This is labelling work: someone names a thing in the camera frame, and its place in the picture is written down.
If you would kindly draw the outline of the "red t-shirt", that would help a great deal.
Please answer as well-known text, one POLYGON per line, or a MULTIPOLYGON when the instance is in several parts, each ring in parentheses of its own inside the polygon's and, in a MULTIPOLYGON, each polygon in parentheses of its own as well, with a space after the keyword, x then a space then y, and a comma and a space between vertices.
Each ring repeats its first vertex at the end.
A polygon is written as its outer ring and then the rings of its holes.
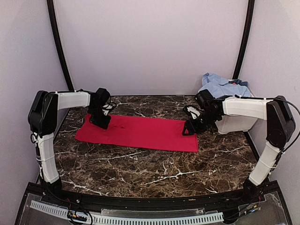
POLYGON ((80 142, 108 144, 151 150, 197 152, 196 135, 183 136, 183 120, 113 115, 108 129, 86 122, 75 139, 80 142))

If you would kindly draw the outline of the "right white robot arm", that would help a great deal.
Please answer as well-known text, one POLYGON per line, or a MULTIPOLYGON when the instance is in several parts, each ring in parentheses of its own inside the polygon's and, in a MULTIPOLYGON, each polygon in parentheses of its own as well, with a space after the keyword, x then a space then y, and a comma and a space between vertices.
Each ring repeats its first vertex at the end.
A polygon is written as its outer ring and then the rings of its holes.
POLYGON ((293 145, 290 141, 296 122, 291 112, 294 104, 283 96, 274 98, 241 97, 225 95, 215 98, 208 90, 200 91, 195 100, 199 107, 187 105, 183 111, 188 115, 183 136, 200 134, 213 124, 219 133, 254 132, 265 134, 265 145, 260 144, 259 157, 254 169, 243 183, 239 199, 250 203, 258 198, 263 183, 276 169, 282 155, 293 145))

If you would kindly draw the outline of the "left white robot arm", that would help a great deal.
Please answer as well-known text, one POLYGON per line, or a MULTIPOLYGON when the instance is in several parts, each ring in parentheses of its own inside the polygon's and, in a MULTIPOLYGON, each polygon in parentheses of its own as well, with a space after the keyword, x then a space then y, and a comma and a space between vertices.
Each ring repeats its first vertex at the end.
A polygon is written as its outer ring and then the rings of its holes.
POLYGON ((86 90, 37 92, 28 115, 30 139, 36 148, 41 183, 48 188, 47 195, 55 204, 63 204, 66 201, 53 149, 58 111, 86 107, 90 114, 89 121, 99 128, 108 129, 111 120, 109 113, 115 108, 108 103, 110 97, 110 93, 104 88, 99 88, 95 92, 86 90))

